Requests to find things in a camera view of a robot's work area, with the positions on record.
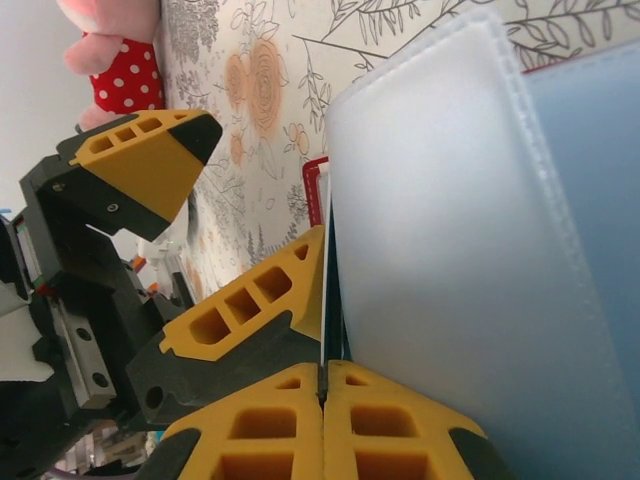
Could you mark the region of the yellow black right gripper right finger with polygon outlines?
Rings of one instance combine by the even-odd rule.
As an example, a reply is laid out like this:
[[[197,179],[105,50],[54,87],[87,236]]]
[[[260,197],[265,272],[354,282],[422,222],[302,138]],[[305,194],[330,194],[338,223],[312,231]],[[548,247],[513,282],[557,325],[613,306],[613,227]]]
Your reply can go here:
[[[325,480],[510,480],[473,420],[360,365],[327,365]]]

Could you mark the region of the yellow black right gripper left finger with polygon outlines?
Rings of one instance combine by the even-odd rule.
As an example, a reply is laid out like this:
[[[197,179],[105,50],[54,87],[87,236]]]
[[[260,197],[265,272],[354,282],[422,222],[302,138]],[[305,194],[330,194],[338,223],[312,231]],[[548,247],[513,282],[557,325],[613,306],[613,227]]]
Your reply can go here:
[[[173,423],[149,480],[324,480],[318,367],[289,367]]]

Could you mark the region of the pink pig plush toy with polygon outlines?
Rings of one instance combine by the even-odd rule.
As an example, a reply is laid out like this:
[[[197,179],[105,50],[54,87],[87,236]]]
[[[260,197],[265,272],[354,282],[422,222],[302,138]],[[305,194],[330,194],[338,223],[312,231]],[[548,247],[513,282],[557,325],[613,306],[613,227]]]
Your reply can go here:
[[[93,99],[78,129],[91,130],[139,110],[165,107],[154,41],[160,0],[56,0],[82,33],[64,53],[66,66],[89,79]]]

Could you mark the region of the floral print tablecloth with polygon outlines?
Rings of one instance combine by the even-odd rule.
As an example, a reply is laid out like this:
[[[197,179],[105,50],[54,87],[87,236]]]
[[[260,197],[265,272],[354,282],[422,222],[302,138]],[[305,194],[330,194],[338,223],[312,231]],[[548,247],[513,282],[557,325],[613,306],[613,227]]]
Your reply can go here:
[[[224,134],[189,199],[181,270],[201,301],[310,225],[303,166],[332,100],[422,33],[496,9],[523,70],[640,38],[640,0],[161,0],[167,102]]]

